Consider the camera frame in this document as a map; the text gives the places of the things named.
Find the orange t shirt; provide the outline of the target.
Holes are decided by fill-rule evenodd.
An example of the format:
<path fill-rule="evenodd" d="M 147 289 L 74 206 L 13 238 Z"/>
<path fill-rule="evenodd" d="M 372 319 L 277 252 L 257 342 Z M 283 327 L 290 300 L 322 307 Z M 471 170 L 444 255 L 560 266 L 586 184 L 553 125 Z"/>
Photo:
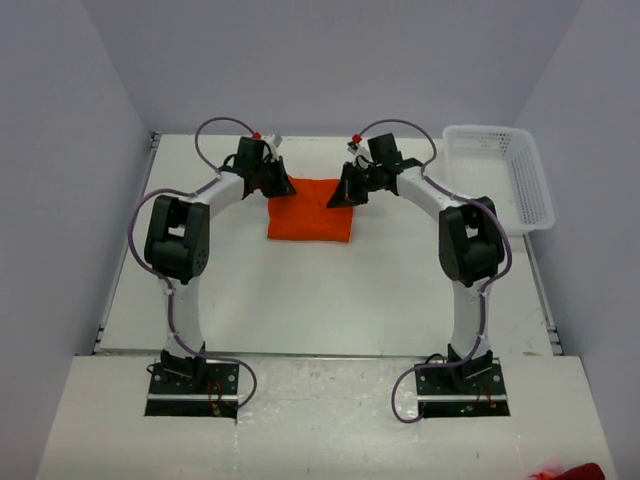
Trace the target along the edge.
<path fill-rule="evenodd" d="M 328 208 L 338 179 L 290 177 L 296 193 L 268 200 L 267 238 L 280 241 L 349 243 L 354 209 Z"/>

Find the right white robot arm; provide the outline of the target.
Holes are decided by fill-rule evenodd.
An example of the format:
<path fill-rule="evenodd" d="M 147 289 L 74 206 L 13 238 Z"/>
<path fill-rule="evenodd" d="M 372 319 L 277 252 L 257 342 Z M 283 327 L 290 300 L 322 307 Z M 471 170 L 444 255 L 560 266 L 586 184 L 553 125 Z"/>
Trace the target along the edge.
<path fill-rule="evenodd" d="M 506 234 L 487 197 L 471 199 L 438 183 L 426 166 L 405 158 L 393 134 L 370 138 L 354 135 L 348 143 L 354 159 L 343 164 L 328 208 L 364 205 L 372 192 L 385 190 L 418 206 L 438 223 L 438 259 L 454 290 L 454 330 L 447 359 L 433 378 L 446 378 L 456 392 L 477 386 L 493 362 L 488 338 L 488 296 L 510 262 Z"/>

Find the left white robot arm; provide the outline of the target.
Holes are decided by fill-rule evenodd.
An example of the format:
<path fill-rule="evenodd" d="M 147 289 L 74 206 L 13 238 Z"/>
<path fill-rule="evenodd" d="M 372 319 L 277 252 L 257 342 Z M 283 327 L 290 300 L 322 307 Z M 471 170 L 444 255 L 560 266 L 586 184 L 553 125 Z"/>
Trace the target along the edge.
<path fill-rule="evenodd" d="M 160 366 L 187 393 L 198 392 L 208 379 L 199 278 L 210 257 L 211 220 L 256 191 L 266 198 L 296 193 L 278 151 L 281 143 L 279 135 L 243 136 L 214 180 L 189 193 L 165 189 L 154 200 L 144 261 L 166 284 L 168 339 Z"/>

